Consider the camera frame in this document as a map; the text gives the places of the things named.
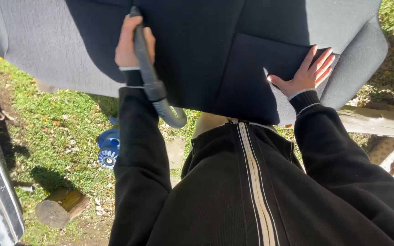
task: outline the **black sweater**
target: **black sweater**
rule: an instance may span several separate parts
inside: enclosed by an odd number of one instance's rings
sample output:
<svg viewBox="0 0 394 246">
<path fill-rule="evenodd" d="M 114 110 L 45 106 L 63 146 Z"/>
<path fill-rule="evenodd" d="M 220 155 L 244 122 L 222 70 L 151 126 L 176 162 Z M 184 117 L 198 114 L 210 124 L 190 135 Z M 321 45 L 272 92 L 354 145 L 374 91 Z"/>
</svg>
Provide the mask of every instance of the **black sweater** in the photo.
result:
<svg viewBox="0 0 394 246">
<path fill-rule="evenodd" d="M 139 86 L 137 71 L 126 72 Z M 144 91 L 119 91 L 116 215 L 109 245 L 394 245 L 394 178 L 370 163 L 315 91 L 290 102 L 293 144 L 228 124 L 192 140 L 171 189 L 158 116 Z"/>
</svg>

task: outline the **vacuum hose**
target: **vacuum hose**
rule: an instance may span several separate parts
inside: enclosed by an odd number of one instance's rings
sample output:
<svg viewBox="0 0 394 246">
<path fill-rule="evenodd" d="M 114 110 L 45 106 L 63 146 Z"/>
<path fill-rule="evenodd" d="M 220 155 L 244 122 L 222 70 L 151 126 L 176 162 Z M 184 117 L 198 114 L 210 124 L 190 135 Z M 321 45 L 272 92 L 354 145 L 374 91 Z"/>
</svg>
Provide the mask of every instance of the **vacuum hose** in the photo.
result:
<svg viewBox="0 0 394 246">
<path fill-rule="evenodd" d="M 130 17 L 142 16 L 141 12 L 136 6 L 133 6 L 130 11 Z M 156 70 L 150 59 L 147 50 L 147 44 L 144 38 L 144 23 L 136 26 L 133 37 L 135 55 L 139 60 L 139 68 L 144 81 L 144 91 L 148 99 L 155 107 L 158 115 L 169 126 L 174 128 L 182 128 L 187 123 L 187 116 L 185 111 L 181 108 L 173 107 L 177 117 L 173 114 L 167 101 L 167 92 L 165 85 L 158 79 Z"/>
</svg>

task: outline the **car seat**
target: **car seat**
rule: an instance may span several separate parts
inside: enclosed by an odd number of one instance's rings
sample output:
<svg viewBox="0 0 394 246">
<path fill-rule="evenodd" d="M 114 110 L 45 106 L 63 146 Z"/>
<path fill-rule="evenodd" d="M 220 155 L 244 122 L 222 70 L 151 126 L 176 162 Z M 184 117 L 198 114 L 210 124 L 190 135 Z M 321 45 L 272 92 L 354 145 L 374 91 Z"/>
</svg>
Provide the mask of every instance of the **car seat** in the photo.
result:
<svg viewBox="0 0 394 246">
<path fill-rule="evenodd" d="M 296 115 L 267 74 L 293 77 L 313 44 L 332 47 L 321 102 L 343 106 L 387 54 L 380 0 L 0 0 L 0 55 L 56 87 L 117 97 L 120 27 L 138 6 L 156 37 L 171 105 L 263 124 Z"/>
</svg>

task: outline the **black sleeve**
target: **black sleeve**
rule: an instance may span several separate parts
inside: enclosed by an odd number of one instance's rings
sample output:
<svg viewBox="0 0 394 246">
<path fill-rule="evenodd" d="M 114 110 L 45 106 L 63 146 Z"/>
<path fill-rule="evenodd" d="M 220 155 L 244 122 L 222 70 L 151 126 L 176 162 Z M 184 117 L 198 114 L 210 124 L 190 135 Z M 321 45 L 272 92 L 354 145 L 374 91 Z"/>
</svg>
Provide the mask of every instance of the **black sleeve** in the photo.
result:
<svg viewBox="0 0 394 246">
<path fill-rule="evenodd" d="M 124 72 L 142 85 L 139 71 Z M 145 245 L 171 191 L 168 157 L 158 115 L 143 89 L 119 90 L 119 155 L 113 169 L 115 220 L 109 245 Z"/>
<path fill-rule="evenodd" d="M 290 103 L 298 114 L 295 137 L 306 173 L 388 235 L 394 234 L 394 178 L 370 162 L 337 112 L 320 104 L 316 91 L 303 92 Z"/>
</svg>

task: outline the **hand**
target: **hand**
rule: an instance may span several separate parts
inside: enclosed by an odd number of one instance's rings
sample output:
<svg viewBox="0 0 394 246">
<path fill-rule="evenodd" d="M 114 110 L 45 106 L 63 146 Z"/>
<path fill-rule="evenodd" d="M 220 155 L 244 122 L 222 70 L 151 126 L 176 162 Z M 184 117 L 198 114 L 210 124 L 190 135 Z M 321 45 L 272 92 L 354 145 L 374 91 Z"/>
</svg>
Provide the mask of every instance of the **hand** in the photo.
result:
<svg viewBox="0 0 394 246">
<path fill-rule="evenodd" d="M 288 98 L 301 90 L 317 88 L 331 74 L 332 68 L 329 66 L 333 63 L 335 56 L 331 55 L 332 48 L 329 48 L 309 67 L 316 52 L 317 45 L 314 45 L 292 80 L 283 81 L 276 75 L 268 75 L 267 80 L 279 87 Z"/>
<path fill-rule="evenodd" d="M 142 22 L 141 16 L 130 17 L 126 15 L 123 27 L 121 28 L 121 35 L 119 36 L 118 46 L 115 49 L 115 63 L 119 67 L 138 67 L 139 62 L 136 58 L 133 48 L 134 30 L 138 24 Z M 144 28 L 145 42 L 147 43 L 148 54 L 151 61 L 155 62 L 155 42 L 156 39 L 151 33 L 150 27 Z"/>
</svg>

